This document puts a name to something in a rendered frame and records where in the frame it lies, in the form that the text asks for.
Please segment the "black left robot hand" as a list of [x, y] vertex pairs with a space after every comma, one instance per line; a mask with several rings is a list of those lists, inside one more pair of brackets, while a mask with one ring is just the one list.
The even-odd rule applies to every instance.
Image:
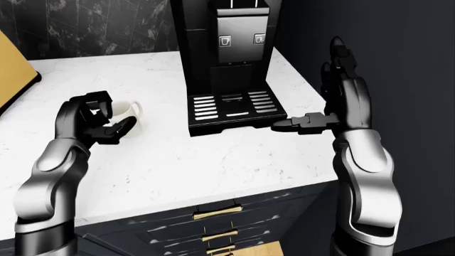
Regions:
[[71, 97], [58, 111], [55, 138], [78, 140], [87, 148], [93, 144], [119, 144], [137, 118], [126, 117], [108, 127], [112, 117], [112, 99], [107, 91]]

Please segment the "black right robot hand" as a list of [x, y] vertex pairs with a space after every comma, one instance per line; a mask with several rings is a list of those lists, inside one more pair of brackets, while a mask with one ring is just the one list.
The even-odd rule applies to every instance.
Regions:
[[273, 132], [321, 134], [330, 129], [334, 136], [351, 129], [369, 129], [370, 93], [365, 80], [355, 71], [353, 52], [338, 36], [330, 43], [331, 61], [321, 66], [321, 96], [326, 101], [323, 112], [310, 112], [275, 122]]

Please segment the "white ceramic mug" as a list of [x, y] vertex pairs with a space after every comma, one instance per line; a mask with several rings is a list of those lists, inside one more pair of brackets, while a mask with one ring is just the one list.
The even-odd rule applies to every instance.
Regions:
[[135, 117], [136, 124], [132, 129], [124, 136], [124, 138], [135, 138], [142, 132], [142, 125], [140, 118], [143, 115], [143, 109], [139, 102], [136, 100], [126, 101], [120, 100], [112, 103], [112, 118], [109, 119], [110, 125], [119, 123], [127, 117]]

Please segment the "black coffee machine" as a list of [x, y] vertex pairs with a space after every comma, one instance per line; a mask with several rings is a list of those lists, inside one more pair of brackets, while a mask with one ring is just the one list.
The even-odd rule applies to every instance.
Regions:
[[287, 113], [267, 84], [282, 0], [170, 0], [191, 136], [269, 127]]

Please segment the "yellow appliance with black base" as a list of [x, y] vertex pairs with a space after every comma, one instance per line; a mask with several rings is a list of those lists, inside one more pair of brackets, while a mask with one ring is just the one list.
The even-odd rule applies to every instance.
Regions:
[[42, 76], [0, 31], [0, 116]]

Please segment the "dark blue drawer cabinet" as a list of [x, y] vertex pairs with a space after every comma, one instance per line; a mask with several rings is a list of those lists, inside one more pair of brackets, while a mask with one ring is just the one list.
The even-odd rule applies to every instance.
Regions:
[[[337, 183], [329, 181], [75, 227], [75, 256], [216, 256], [279, 242], [284, 256], [329, 256]], [[240, 213], [200, 220], [197, 211], [241, 204]], [[201, 236], [237, 229], [238, 235], [203, 242]], [[206, 249], [235, 244], [231, 251]], [[0, 256], [15, 256], [15, 238], [0, 240]]]

